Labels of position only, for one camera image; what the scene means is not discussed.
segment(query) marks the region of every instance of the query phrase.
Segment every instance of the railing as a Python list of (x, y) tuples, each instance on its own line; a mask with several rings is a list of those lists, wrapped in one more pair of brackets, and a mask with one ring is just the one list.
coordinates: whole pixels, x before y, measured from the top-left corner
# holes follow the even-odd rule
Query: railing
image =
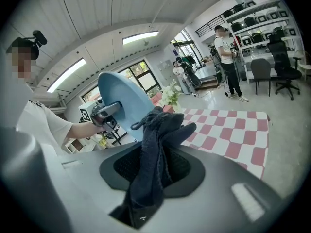
[(221, 25), (225, 23), (224, 20), (221, 18), (221, 16), (217, 16), (215, 17), (213, 20), (209, 21), (208, 23), (204, 24), (201, 28), (199, 28), (198, 30), (196, 30), (195, 32), (197, 33), (197, 35), (199, 37), (205, 35), (206, 33), (208, 33), (209, 31), (214, 30), (214, 28), (217, 25)]

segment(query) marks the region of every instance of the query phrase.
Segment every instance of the light blue bowl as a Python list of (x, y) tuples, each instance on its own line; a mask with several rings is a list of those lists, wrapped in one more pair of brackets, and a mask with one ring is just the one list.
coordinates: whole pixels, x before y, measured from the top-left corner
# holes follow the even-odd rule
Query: light blue bowl
[(147, 94), (134, 82), (116, 72), (103, 72), (98, 77), (98, 89), (105, 105), (119, 101), (122, 108), (112, 116), (135, 139), (142, 140), (142, 127), (131, 130), (131, 125), (142, 120), (154, 105)]

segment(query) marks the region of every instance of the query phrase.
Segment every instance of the window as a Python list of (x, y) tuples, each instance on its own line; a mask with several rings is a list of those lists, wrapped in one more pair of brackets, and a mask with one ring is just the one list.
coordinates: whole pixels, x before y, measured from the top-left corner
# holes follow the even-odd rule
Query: window
[(150, 98), (156, 93), (161, 92), (159, 83), (144, 61), (138, 62), (120, 73), (133, 81), (144, 92), (146, 92)]
[(90, 90), (88, 93), (86, 93), (84, 96), (82, 96), (82, 99), (84, 102), (94, 101), (101, 97), (101, 94), (99, 93), (98, 86), (94, 89)]
[[(153, 73), (150, 71), (146, 62), (141, 61), (125, 70), (119, 72), (132, 82), (134, 82), (139, 88), (141, 88), (147, 95), (152, 98), (158, 92), (161, 92), (161, 87), (155, 79)], [(95, 101), (101, 97), (98, 87), (93, 88), (85, 95), (82, 96), (84, 102)]]
[(202, 67), (200, 60), (202, 55), (195, 46), (195, 43), (190, 38), (186, 30), (182, 30), (173, 40), (172, 43), (177, 48), (177, 51), (181, 57), (192, 56), (195, 60), (195, 64), (192, 66), (194, 69), (199, 69)]

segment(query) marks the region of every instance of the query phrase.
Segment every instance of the gray floor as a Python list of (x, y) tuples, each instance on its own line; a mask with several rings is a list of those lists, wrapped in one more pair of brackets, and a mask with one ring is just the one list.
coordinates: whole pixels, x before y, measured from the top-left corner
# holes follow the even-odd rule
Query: gray floor
[(241, 91), (249, 98), (248, 103), (227, 98), (223, 87), (201, 91), (200, 97), (208, 92), (202, 98), (181, 95), (179, 103), (183, 108), (266, 112), (271, 119), (271, 126), (263, 180), (285, 197), (298, 188), (311, 163), (311, 85), (304, 81), (294, 81), (293, 84), (301, 89), (300, 95), (293, 92), (294, 101), (290, 100), (285, 89), (276, 95), (275, 82), (272, 82), (269, 97), (267, 82), (260, 82), (256, 95), (255, 83), (241, 81)]

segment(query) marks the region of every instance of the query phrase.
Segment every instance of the man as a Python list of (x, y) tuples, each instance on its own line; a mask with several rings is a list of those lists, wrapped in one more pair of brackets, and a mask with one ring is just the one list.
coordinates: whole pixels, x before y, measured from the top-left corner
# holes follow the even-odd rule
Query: man
[(228, 77), (228, 85), (231, 93), (229, 97), (234, 98), (238, 95), (240, 101), (248, 102), (248, 99), (242, 94), (240, 90), (239, 80), (233, 64), (232, 57), (235, 58), (237, 53), (232, 53), (230, 48), (223, 42), (222, 37), (226, 35), (226, 31), (222, 26), (217, 25), (215, 27), (215, 33), (216, 37), (214, 44), (219, 56), (221, 57), (221, 66)]
[[(25, 79), (31, 76), (31, 63), (39, 56), (37, 45), (30, 40), (17, 38), (7, 50), (7, 54), (10, 55), (13, 74), (17, 74), (17, 77), (25, 82)], [(29, 101), (18, 120), (17, 130), (33, 135), (41, 144), (52, 145), (60, 155), (65, 153), (60, 146), (66, 137), (91, 137), (104, 129), (90, 122), (67, 122), (40, 102)]]

